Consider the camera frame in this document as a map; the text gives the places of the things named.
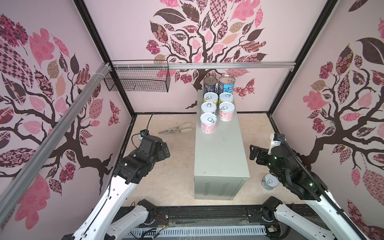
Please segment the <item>small yellow can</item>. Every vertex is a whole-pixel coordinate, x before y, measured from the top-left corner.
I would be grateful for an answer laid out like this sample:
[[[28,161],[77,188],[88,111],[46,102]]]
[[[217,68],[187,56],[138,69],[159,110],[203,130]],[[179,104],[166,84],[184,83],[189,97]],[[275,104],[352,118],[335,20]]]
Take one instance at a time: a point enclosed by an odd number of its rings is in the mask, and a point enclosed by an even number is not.
[[[218,104],[219,96],[214,92],[208,92],[204,94],[204,103]]]

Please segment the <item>teal short can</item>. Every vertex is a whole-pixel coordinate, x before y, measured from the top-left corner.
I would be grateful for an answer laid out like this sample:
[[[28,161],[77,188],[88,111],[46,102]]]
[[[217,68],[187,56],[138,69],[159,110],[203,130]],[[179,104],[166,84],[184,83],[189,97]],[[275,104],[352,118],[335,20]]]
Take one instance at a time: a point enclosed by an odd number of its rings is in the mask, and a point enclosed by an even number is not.
[[[213,102],[204,102],[201,105],[202,114],[205,114],[205,113],[215,114],[216,110],[217,110],[217,105]]]
[[[272,191],[279,184],[279,180],[272,174],[266,174],[262,179],[262,187],[267,191]]]

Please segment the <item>dark navy tall can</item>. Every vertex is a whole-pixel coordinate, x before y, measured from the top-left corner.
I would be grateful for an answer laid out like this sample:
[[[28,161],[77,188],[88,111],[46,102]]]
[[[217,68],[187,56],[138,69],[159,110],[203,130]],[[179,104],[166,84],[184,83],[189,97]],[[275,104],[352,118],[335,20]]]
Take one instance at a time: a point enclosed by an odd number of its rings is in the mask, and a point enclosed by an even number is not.
[[[215,77],[205,77],[204,78],[204,94],[206,93],[215,93],[217,91],[218,80]]]

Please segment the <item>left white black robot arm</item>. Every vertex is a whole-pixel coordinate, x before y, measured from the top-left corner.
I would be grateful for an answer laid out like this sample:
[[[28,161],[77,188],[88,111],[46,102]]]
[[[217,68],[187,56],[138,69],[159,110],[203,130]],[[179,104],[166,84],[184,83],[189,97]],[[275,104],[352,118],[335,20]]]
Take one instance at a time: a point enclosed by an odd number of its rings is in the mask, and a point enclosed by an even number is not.
[[[110,184],[85,222],[64,240],[121,240],[135,227],[154,220],[156,206],[142,200],[115,220],[122,204],[155,164],[170,157],[167,143],[159,137],[143,137],[139,148],[121,159]]]

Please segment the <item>green short can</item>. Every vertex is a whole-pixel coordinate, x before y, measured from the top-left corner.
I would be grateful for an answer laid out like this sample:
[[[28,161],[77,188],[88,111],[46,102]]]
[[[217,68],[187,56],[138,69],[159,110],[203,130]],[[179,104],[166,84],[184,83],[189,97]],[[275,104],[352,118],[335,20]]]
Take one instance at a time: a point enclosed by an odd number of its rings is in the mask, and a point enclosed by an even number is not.
[[[233,103],[234,102],[234,96],[233,94],[231,93],[221,93],[219,95],[219,105],[223,102],[230,102],[230,103]]]

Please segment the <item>pink short can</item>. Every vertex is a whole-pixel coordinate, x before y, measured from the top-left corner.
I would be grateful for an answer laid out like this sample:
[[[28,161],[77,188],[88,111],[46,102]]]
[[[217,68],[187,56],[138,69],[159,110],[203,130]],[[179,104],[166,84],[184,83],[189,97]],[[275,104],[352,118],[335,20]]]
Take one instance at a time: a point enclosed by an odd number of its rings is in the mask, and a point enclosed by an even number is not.
[[[200,117],[201,130],[205,134],[212,134],[216,130],[217,116],[212,113],[204,113]]]
[[[219,119],[224,122],[232,120],[236,107],[231,102],[222,102],[219,105]]]

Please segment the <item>blue chicken noodle soup can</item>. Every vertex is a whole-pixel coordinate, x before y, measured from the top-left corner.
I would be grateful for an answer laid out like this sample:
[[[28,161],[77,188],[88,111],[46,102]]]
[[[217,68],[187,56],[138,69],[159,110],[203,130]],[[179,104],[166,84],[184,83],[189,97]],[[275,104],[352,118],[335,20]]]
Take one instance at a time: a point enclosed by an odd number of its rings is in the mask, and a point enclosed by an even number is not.
[[[218,79],[218,95],[222,93],[232,93],[234,90],[236,79],[230,75],[222,75]]]

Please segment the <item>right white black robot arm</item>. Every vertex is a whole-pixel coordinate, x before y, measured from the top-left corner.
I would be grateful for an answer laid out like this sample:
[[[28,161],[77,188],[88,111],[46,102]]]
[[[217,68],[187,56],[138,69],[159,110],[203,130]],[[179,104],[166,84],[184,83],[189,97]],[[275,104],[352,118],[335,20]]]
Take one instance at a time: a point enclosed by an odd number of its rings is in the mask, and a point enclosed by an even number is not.
[[[307,220],[275,197],[262,204],[263,220],[283,223],[309,240],[368,239],[337,204],[323,181],[304,166],[285,138],[272,140],[269,149],[251,145],[250,160],[268,167],[272,176],[314,210],[327,228]]]

